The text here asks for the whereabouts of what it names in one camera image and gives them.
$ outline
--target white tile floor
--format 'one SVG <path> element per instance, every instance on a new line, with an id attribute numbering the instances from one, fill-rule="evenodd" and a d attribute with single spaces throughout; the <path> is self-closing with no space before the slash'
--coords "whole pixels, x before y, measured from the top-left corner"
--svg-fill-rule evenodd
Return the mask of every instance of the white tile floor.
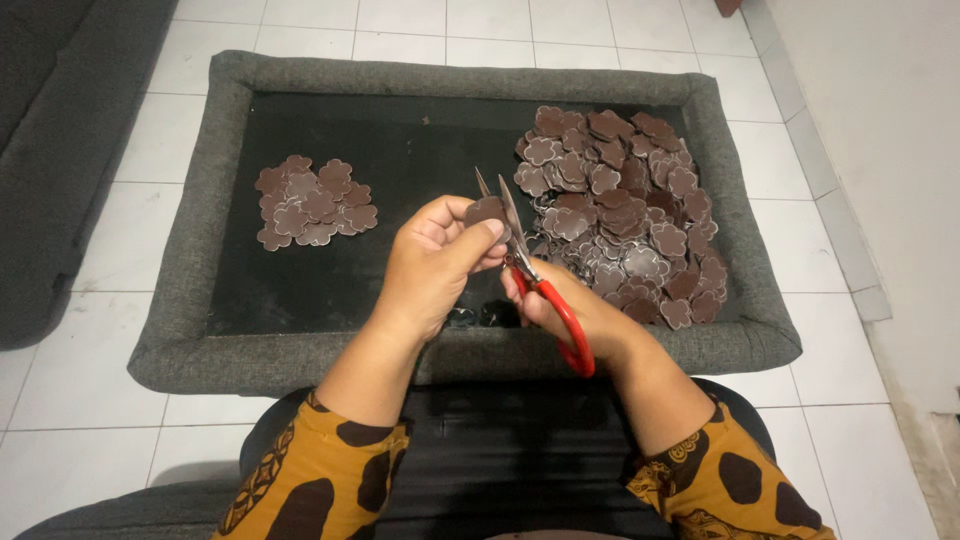
<path id="1" fill-rule="evenodd" d="M 63 322 L 0 353 L 0 539 L 77 505 L 235 474 L 273 401 L 166 396 L 126 362 L 200 127 L 209 57 L 609 68 L 717 78 L 748 195 L 805 353 L 715 378 L 767 422 L 780 465 L 847 540 L 935 538 L 873 356 L 780 110 L 736 14 L 712 0 L 180 0 Z"/>

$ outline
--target person's left hand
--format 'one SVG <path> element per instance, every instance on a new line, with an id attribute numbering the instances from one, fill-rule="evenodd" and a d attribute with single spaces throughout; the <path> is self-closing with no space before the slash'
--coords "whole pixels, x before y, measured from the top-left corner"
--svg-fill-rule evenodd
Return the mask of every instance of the person's left hand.
<path id="1" fill-rule="evenodd" d="M 503 233 L 495 219 L 464 227 L 473 203 L 445 195 L 427 204 L 400 228 L 387 260 L 375 317 L 404 321 L 423 341 L 435 337 L 473 272 L 503 261 L 507 246 L 493 245 Z"/>

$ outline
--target batik shirt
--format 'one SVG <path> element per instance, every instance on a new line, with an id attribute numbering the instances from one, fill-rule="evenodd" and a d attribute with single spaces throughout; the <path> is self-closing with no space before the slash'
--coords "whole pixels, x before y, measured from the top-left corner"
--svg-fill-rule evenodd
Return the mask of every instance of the batik shirt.
<path id="1" fill-rule="evenodd" d="M 311 392 L 213 538 L 373 538 L 408 443 L 403 424 L 351 422 Z M 723 404 L 686 440 L 641 459 L 626 487 L 684 539 L 835 538 Z"/>

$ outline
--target scissors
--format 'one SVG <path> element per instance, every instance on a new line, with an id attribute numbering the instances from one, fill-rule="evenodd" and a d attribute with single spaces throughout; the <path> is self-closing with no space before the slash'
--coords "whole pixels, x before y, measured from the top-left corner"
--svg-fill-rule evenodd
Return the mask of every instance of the scissors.
<path id="1" fill-rule="evenodd" d="M 493 195 L 491 195 L 487 183 L 483 181 L 483 176 L 480 175 L 480 170 L 476 167 L 473 167 L 473 170 L 476 171 L 477 174 L 480 193 L 484 197 L 492 197 Z M 583 327 L 580 326 L 580 321 L 578 321 L 577 317 L 573 314 L 573 309 L 570 308 L 570 305 L 560 296 L 560 293 L 557 292 L 553 284 L 541 278 L 540 275 L 537 274 L 537 271 L 534 270 L 533 265 L 530 264 L 530 252 L 527 250 L 526 236 L 523 235 L 523 229 L 520 227 L 520 217 L 516 213 L 514 198 L 510 194 L 510 189 L 507 188 L 507 183 L 503 181 L 503 176 L 498 175 L 498 178 L 500 180 L 500 199 L 503 201 L 507 224 L 510 226 L 511 233 L 513 233 L 510 239 L 507 240 L 508 253 L 504 258 L 504 262 L 510 265 L 514 282 L 516 282 L 516 286 L 520 290 L 520 297 L 526 296 L 527 292 L 532 288 L 539 292 L 539 294 L 557 310 L 561 320 L 564 321 L 567 331 L 570 332 L 570 336 L 573 338 L 573 343 L 577 346 L 577 350 L 573 351 L 566 343 L 558 339 L 557 348 L 560 350 L 560 355 L 564 357 L 564 360 L 573 371 L 577 372 L 577 375 L 585 379 L 592 377 L 595 365 L 593 362 L 593 351 L 587 342 L 587 335 L 584 333 Z"/>

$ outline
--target hand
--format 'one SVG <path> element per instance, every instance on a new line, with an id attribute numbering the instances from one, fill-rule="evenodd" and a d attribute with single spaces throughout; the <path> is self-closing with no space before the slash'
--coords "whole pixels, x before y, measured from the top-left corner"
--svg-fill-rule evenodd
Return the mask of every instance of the hand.
<path id="1" fill-rule="evenodd" d="M 646 342 L 648 339 L 653 341 L 653 337 L 641 325 L 597 297 L 565 268 L 537 258 L 533 258 L 530 263 L 541 278 L 553 284 L 560 296 L 573 309 L 577 320 L 580 321 L 580 326 L 587 335 L 593 355 L 601 360 L 602 365 L 608 370 L 617 368 L 618 364 L 626 361 L 630 356 L 627 351 L 630 345 L 636 344 L 637 341 Z M 500 281 L 503 283 L 507 297 L 516 305 L 524 326 L 532 322 L 576 350 L 564 321 L 545 298 L 535 291 L 530 291 L 525 297 L 520 298 L 520 292 L 510 268 L 503 269 Z"/>
<path id="2" fill-rule="evenodd" d="M 473 272 L 503 262 L 507 246 L 494 246 L 503 233 L 495 219 L 464 227 L 473 203 L 445 195 L 420 209 L 394 238 L 383 290 L 373 316 L 402 322 L 422 341 L 440 332 Z"/>

